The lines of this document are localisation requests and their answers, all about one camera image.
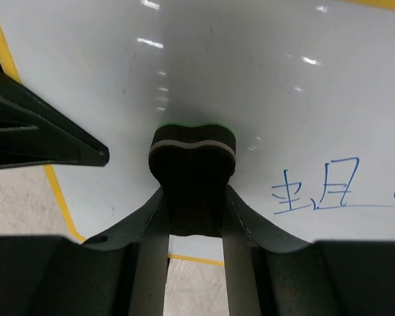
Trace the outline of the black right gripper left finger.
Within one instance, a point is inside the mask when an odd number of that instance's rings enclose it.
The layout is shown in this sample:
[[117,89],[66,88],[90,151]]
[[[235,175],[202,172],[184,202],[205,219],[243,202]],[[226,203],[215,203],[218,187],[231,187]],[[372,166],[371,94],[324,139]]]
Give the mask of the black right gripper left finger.
[[82,244],[0,236],[0,315],[159,315],[168,241],[162,190]]

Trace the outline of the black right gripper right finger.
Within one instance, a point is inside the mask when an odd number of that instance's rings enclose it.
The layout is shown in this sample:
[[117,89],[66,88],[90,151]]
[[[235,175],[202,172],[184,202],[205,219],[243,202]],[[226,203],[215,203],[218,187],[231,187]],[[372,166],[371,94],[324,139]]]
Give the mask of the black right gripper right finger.
[[395,315],[395,242],[303,241],[231,188],[222,237],[231,315]]

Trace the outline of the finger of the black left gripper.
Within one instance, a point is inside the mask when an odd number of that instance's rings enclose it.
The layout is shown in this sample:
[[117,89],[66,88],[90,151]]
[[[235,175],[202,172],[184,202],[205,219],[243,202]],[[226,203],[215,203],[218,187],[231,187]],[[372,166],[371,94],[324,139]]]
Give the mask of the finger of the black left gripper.
[[[29,89],[0,72],[0,128],[18,126],[54,129],[89,144],[101,143]],[[105,145],[105,164],[108,162],[109,149]]]
[[105,166],[105,146],[36,126],[0,128],[0,169],[34,165]]

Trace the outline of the black felt whiteboard eraser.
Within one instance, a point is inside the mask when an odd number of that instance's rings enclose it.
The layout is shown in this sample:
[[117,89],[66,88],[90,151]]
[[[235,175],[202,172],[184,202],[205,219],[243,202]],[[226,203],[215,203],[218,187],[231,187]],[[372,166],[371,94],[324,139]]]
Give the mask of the black felt whiteboard eraser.
[[226,187],[236,168],[236,138],[219,124],[156,129],[149,169],[167,198],[171,234],[221,236]]

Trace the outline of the yellow framed whiteboard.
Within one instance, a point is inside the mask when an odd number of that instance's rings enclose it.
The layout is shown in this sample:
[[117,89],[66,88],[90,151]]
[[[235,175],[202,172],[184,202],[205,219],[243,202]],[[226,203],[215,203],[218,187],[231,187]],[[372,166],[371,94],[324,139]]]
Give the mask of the yellow framed whiteboard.
[[170,123],[220,124],[230,185],[305,240],[395,241],[395,1],[0,1],[0,63],[108,148],[45,180],[77,242],[157,190]]

